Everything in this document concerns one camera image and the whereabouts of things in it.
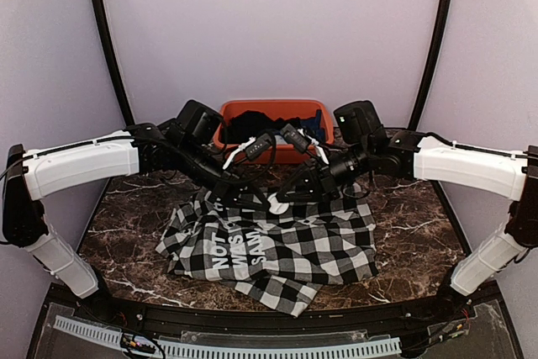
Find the black white plaid shirt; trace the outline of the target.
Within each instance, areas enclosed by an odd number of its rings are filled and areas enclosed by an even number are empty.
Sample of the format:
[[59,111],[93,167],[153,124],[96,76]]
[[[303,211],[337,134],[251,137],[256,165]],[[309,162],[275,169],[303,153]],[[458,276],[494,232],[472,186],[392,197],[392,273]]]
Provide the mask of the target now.
[[227,208],[201,189],[173,209],[156,252],[177,276],[220,282],[298,317],[324,285],[378,274],[376,228],[360,185],[328,203],[292,203],[282,214]]

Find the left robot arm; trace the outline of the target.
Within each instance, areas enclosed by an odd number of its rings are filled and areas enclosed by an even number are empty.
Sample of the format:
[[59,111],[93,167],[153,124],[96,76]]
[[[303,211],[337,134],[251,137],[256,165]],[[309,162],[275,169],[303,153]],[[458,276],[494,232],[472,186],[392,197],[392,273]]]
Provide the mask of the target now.
[[49,224],[42,199],[52,193],[110,177],[178,171],[193,182],[233,196],[247,182],[227,172],[206,146],[223,117],[195,100],[162,124],[134,124],[99,138],[44,150],[14,145],[3,180],[2,244],[26,250],[101,322],[119,314],[103,281]]

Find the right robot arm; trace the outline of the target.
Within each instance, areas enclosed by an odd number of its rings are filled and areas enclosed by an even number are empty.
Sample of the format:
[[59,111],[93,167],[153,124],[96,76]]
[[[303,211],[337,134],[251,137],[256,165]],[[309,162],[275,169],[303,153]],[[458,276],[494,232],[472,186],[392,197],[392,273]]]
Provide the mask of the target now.
[[343,185],[364,173],[450,182],[498,194],[512,203],[507,224],[459,262],[430,300],[429,312],[435,319],[449,319],[462,299],[519,254],[537,247],[536,147],[494,150],[413,130],[389,136],[370,101],[348,103],[334,115],[347,148],[304,162],[269,198],[272,213],[282,214],[290,203],[337,198]]

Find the black garment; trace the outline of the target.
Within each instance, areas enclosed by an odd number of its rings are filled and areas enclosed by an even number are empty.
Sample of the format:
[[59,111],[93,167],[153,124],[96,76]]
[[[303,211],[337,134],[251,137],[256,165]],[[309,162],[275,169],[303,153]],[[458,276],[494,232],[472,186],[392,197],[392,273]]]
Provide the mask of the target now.
[[250,137],[257,137],[265,130],[278,133],[285,125],[290,124],[300,128],[300,118],[271,119],[258,111],[246,111],[229,120],[226,124],[227,141],[232,144],[246,142]]

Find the blue garment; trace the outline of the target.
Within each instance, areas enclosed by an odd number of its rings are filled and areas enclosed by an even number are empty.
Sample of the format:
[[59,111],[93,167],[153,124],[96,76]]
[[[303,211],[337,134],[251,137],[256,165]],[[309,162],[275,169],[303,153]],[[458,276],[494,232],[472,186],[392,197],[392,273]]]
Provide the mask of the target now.
[[321,120],[323,118],[322,111],[320,109],[316,110],[315,116],[301,119],[300,125],[301,128],[311,137],[315,138],[317,141],[325,142],[327,141],[326,131],[321,126]]

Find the orange plastic basin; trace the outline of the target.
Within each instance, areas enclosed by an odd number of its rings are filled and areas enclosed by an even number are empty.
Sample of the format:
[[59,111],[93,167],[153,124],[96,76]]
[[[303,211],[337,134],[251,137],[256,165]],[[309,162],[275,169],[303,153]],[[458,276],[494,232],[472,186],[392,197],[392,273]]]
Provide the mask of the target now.
[[277,137],[277,164],[299,164],[308,156],[299,153],[279,135],[280,130],[291,124],[296,129],[306,129],[315,139],[333,144],[334,125],[330,113],[319,101],[308,99],[236,100],[224,104],[220,114],[225,125],[219,126],[213,141],[221,149],[239,145],[250,137],[270,129]]

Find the right black frame post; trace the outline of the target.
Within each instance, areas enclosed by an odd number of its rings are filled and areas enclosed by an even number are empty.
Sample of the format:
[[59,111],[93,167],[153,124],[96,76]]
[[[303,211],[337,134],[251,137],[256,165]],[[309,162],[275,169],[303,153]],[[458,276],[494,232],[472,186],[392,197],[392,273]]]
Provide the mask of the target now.
[[423,117],[430,89],[432,86],[435,69],[439,60],[440,49],[444,39],[446,23],[450,12],[451,0],[439,0],[432,29],[430,47],[425,59],[424,71],[419,83],[419,88],[414,101],[412,113],[407,128],[417,130]]

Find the black frame post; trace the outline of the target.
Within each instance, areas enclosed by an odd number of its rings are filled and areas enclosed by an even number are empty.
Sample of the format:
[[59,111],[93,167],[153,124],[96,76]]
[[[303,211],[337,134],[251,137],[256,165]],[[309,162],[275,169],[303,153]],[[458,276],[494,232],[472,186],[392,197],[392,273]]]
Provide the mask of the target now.
[[407,128],[417,130],[423,117],[430,89],[432,86],[435,69],[439,60],[440,49],[444,39],[446,23],[450,12],[451,0],[439,0],[432,29],[430,47],[425,59],[424,71],[419,83],[419,88],[414,101],[412,113]]
[[112,35],[108,24],[108,16],[105,10],[104,0],[91,0],[95,22],[98,29],[104,59],[108,68],[108,74],[113,86],[116,102],[119,106],[122,119],[126,126],[135,124],[135,117],[130,107],[127,92],[119,69],[118,59],[115,53]]

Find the black front rail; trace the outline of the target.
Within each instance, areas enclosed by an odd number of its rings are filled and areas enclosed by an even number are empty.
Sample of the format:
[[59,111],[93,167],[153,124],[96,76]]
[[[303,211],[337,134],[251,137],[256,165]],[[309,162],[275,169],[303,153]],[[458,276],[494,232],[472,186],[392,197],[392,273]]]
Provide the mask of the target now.
[[240,312],[144,304],[106,293],[81,301],[82,311],[101,321],[124,325],[148,335],[180,335],[187,331],[243,335],[300,335],[365,331],[421,339],[449,322],[466,321],[475,310],[469,304],[438,311],[436,298],[400,304],[340,310],[307,311],[294,318],[277,312]]

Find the left black frame post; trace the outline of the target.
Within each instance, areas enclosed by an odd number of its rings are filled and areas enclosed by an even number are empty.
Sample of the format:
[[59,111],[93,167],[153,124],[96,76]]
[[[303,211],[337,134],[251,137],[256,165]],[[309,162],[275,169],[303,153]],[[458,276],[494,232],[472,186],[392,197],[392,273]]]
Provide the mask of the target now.
[[119,69],[118,59],[115,53],[112,35],[108,24],[108,16],[105,10],[104,0],[91,0],[95,22],[98,29],[104,59],[108,68],[108,74],[113,86],[116,102],[119,106],[122,119],[126,126],[135,124],[135,117],[130,107],[127,92]]

